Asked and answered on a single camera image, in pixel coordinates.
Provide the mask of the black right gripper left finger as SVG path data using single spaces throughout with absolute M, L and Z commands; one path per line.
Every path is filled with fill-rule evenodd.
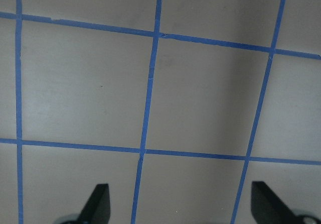
M 111 217 L 109 185 L 97 184 L 80 214 L 73 219 L 59 219 L 56 223 L 108 224 Z

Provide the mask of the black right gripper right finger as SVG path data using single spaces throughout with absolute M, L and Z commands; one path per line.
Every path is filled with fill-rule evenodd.
M 256 223 L 320 223 L 312 215 L 296 215 L 263 181 L 251 183 L 251 214 Z

